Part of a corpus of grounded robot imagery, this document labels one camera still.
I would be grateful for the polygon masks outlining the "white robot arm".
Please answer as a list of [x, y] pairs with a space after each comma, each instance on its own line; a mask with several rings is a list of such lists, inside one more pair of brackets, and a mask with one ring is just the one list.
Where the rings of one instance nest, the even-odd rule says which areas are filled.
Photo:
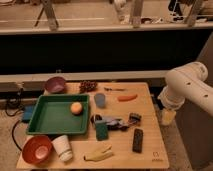
[[205, 83], [207, 77], [208, 69], [201, 62], [191, 62], [166, 73], [166, 86], [158, 96], [163, 105], [161, 123], [164, 126], [171, 124], [186, 99], [213, 116], [213, 87]]

